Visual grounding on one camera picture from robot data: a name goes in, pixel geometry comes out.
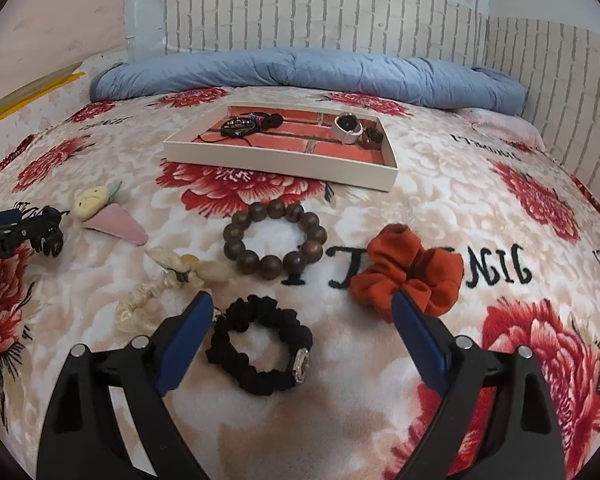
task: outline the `scrunchie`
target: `scrunchie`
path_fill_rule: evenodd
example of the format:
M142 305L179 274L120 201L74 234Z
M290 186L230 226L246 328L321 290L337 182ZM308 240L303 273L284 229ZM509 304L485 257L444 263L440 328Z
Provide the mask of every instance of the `scrunchie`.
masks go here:
M218 317L211 336L211 348L206 358L211 364L220 365L238 381L240 387L253 395L270 396L273 391L284 391L296 386L292 373L294 359L302 348L310 350L314 338L308 327L296 319L298 313L290 308L280 309L278 302L269 296L259 298L251 294L247 301L235 301L223 316ZM280 341L286 343L291 358L285 371L258 372L249 364L249 356L231 344L229 332L246 332L257 321L268 328L277 328Z
M406 225L387 225L366 252L372 264L351 279L349 290L354 300L371 304L387 323L392 322L391 298L398 290L406 291L430 316L441 316L458 300L462 256L440 248L425 250Z

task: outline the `ice cream hair clip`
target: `ice cream hair clip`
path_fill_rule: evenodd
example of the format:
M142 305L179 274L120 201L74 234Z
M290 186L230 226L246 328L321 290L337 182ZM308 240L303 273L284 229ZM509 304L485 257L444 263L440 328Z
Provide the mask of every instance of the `ice cream hair clip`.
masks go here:
M182 288L186 284L195 295L211 283L225 283L236 275L226 264L200 260L193 254L179 256L164 247L148 249L146 254L164 270L157 278L136 286L118 303L114 324L121 332L153 332L158 323L147 316L144 306L168 288Z
M149 239L144 228L114 201L121 184L91 187L79 193L74 203L74 216L88 229L144 245Z

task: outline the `black scrunchie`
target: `black scrunchie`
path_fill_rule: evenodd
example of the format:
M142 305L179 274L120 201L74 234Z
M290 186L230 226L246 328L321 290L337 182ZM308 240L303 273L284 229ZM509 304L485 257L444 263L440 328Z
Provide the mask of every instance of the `black scrunchie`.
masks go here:
M247 301L242 298L235 301L223 316L218 317L214 334L211 336L211 348L206 358L211 364L221 365L240 387L253 395L270 396L273 391L280 392L296 386L293 373L296 354L301 349L309 351L314 344L311 330L296 319L298 313L289 308L279 309L278 302L269 296L259 298L251 294ZM229 340L229 332L246 332L250 323L257 321L268 328L277 328L280 341L286 343L291 358L284 372L272 370L258 372L249 364L249 356L234 348Z

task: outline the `pink pillow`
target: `pink pillow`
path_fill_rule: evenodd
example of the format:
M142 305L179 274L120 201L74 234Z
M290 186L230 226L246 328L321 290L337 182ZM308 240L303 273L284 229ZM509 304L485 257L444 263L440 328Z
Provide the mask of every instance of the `pink pillow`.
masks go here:
M482 108L461 108L456 110L456 113L469 121L479 134L507 142L522 142L544 152L544 142L538 129L520 117L499 114Z

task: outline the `beige hair tie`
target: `beige hair tie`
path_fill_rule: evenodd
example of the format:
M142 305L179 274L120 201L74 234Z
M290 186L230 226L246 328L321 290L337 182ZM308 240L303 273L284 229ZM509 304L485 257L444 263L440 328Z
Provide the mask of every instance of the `beige hair tie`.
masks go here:
M209 283L225 283L235 276L228 265L199 260L192 254L179 256L162 247L149 249L146 254L165 270L157 278L136 286L118 303L114 324L122 332L153 333L159 323L149 319L144 306L168 288L182 288L187 283L193 297Z

